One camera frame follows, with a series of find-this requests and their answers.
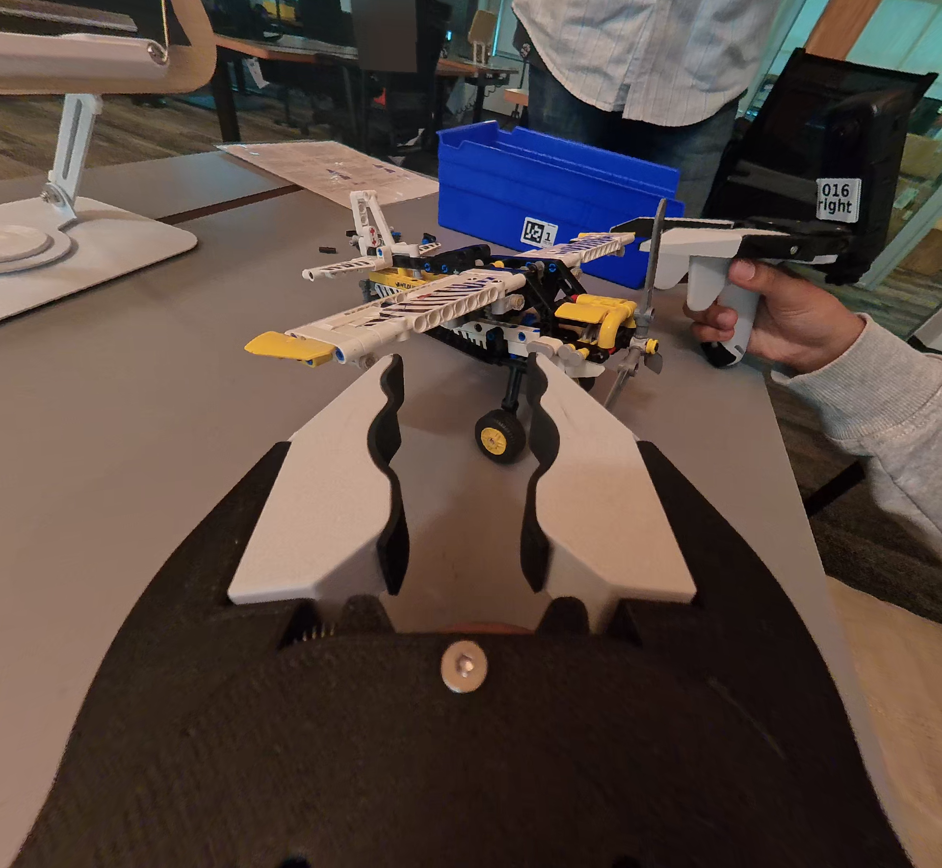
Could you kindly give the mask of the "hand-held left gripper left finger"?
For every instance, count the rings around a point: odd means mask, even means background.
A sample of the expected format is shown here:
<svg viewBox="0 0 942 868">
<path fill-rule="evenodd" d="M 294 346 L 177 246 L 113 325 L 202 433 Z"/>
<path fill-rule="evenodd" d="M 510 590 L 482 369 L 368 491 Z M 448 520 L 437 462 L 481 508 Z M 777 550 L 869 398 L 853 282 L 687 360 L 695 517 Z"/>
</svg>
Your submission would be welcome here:
<svg viewBox="0 0 942 868">
<path fill-rule="evenodd" d="M 401 356 L 382 357 L 290 439 L 230 582 L 232 603 L 397 595 L 409 563 L 401 487 Z"/>
</svg>

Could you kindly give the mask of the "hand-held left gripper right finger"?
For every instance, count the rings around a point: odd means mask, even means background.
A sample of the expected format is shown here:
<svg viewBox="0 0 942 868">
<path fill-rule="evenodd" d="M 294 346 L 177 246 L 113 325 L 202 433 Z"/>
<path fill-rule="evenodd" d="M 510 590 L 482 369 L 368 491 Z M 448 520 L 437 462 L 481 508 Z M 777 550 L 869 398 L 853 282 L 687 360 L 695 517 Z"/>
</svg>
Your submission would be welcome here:
<svg viewBox="0 0 942 868">
<path fill-rule="evenodd" d="M 521 568 L 579 601 L 600 634 L 623 600 L 689 604 L 696 586 L 632 431 L 544 355 L 525 374 L 529 447 Z"/>
</svg>

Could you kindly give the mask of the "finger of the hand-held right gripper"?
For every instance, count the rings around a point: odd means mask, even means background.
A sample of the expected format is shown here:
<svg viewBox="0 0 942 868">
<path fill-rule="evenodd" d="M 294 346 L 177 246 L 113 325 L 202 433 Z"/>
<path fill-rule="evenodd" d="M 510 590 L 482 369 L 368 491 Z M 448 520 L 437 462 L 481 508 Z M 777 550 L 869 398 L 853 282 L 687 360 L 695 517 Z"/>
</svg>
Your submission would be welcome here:
<svg viewBox="0 0 942 868">
<path fill-rule="evenodd" d="M 618 224 L 609 229 L 611 233 L 651 233 L 654 229 L 654 223 L 657 221 L 655 216 L 641 216 L 631 219 L 628 222 Z M 733 229 L 737 222 L 729 219 L 709 219 L 692 217 L 664 217 L 662 228 L 670 230 L 675 228 L 703 228 L 703 229 Z"/>
<path fill-rule="evenodd" d="M 658 239 L 653 286 L 667 290 L 688 276 L 689 290 L 724 290 L 729 262 L 739 256 L 742 230 L 671 228 Z"/>
</svg>

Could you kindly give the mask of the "yellow white lego airplane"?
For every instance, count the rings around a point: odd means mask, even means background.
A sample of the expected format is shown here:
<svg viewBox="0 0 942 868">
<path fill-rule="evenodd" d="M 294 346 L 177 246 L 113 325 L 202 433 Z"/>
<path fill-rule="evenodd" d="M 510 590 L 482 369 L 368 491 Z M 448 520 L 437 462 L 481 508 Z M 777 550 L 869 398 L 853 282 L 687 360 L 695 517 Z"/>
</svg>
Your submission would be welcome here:
<svg viewBox="0 0 942 868">
<path fill-rule="evenodd" d="M 498 408 L 478 419 L 477 449 L 502 465 L 526 446 L 518 405 L 527 360 L 543 355 L 570 380 L 590 390 L 611 356 L 623 353 L 609 400 L 617 398 L 642 366 L 659 373 L 663 359 L 650 334 L 653 280 L 639 300 L 588 293 L 580 281 L 589 262 L 622 256 L 664 223 L 666 201 L 654 218 L 640 217 L 613 231 L 580 234 L 567 243 L 493 254 L 487 244 L 439 250 L 425 233 L 404 243 L 384 218 L 374 191 L 350 198 L 360 255 L 309 268 L 308 281 L 365 273 L 364 304 L 288 332 L 265 332 L 245 345 L 253 355 L 318 367 L 335 361 L 365 370 L 381 347 L 423 334 L 491 366 L 509 379 Z"/>
</svg>

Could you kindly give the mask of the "person's right hand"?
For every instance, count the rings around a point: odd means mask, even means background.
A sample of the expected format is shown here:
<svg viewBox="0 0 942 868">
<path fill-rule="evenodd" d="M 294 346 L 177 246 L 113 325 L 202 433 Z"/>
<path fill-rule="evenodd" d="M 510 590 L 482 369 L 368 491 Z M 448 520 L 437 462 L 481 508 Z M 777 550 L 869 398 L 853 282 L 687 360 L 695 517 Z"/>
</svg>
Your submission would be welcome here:
<svg viewBox="0 0 942 868">
<path fill-rule="evenodd" d="M 736 259 L 727 278 L 759 295 L 746 352 L 798 375 L 816 372 L 839 358 L 865 331 L 862 315 L 782 266 Z"/>
</svg>

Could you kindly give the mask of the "brown cardboard box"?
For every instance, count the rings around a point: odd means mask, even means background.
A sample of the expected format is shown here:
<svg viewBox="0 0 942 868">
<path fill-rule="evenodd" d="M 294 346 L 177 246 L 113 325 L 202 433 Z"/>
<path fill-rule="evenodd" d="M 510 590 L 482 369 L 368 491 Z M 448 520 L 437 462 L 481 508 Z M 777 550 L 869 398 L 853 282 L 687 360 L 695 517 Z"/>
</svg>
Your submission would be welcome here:
<svg viewBox="0 0 942 868">
<path fill-rule="evenodd" d="M 900 178 L 890 217 L 887 249 L 903 233 L 905 239 L 925 219 L 921 211 L 940 189 L 941 140 L 935 136 L 908 133 L 901 156 Z"/>
</svg>

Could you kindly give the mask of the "blue plastic bin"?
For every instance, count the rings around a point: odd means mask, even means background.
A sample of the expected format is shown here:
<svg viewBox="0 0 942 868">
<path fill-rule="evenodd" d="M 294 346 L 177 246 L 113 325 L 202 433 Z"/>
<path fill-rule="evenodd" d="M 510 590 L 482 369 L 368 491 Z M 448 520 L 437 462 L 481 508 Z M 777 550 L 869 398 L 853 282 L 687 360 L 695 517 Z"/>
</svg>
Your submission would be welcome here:
<svg viewBox="0 0 942 868">
<path fill-rule="evenodd" d="M 493 246 L 543 252 L 586 232 L 685 215 L 679 173 L 522 126 L 494 121 L 439 133 L 439 225 Z"/>
</svg>

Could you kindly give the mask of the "wooden workbench black legs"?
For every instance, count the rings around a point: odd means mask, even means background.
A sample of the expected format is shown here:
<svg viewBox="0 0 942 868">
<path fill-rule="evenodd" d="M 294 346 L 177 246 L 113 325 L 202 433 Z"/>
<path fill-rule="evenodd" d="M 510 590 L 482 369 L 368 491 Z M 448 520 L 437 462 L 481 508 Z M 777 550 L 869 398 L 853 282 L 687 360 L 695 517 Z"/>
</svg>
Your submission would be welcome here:
<svg viewBox="0 0 942 868">
<path fill-rule="evenodd" d="M 476 64 L 462 58 L 442 57 L 434 75 L 432 96 L 432 130 L 439 132 L 449 124 L 445 120 L 445 105 L 456 85 L 467 85 L 474 90 L 472 97 L 462 97 L 460 107 L 470 101 L 470 120 L 482 121 L 484 103 L 489 91 L 513 86 L 522 79 L 522 65 L 518 62 Z"/>
<path fill-rule="evenodd" d="M 281 36 L 277 41 L 262 41 L 234 38 L 215 33 L 214 39 L 217 49 L 217 63 L 210 85 L 223 142 L 241 142 L 234 91 L 227 70 L 228 65 L 240 57 L 311 66 L 328 64 L 340 66 L 343 72 L 347 114 L 352 136 L 357 143 L 362 141 L 360 102 L 358 98 L 354 97 L 354 85 L 351 76 L 353 70 L 359 70 L 360 68 L 355 47 L 334 45 L 298 36 Z"/>
</svg>

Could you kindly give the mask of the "small beige stand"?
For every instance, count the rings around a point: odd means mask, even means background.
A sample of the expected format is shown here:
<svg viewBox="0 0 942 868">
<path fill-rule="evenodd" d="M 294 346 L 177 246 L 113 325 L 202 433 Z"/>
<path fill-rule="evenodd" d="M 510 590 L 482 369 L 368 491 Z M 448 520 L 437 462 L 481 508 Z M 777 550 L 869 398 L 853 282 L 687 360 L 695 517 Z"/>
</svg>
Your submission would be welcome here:
<svg viewBox="0 0 942 868">
<path fill-rule="evenodd" d="M 497 17 L 494 12 L 478 9 L 468 29 L 467 41 L 471 48 L 471 61 L 477 67 L 489 64 L 496 38 Z"/>
</svg>

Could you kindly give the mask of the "printed paper sheet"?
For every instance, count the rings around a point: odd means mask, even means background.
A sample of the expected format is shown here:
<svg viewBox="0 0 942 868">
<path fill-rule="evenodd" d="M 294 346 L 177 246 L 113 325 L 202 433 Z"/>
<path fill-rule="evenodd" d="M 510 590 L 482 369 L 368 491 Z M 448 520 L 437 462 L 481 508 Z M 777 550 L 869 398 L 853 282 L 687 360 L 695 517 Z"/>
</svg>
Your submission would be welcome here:
<svg viewBox="0 0 942 868">
<path fill-rule="evenodd" d="M 350 207 L 350 194 L 374 190 L 386 206 L 436 195 L 439 184 L 335 141 L 228 144 L 219 147 L 256 168 Z"/>
</svg>

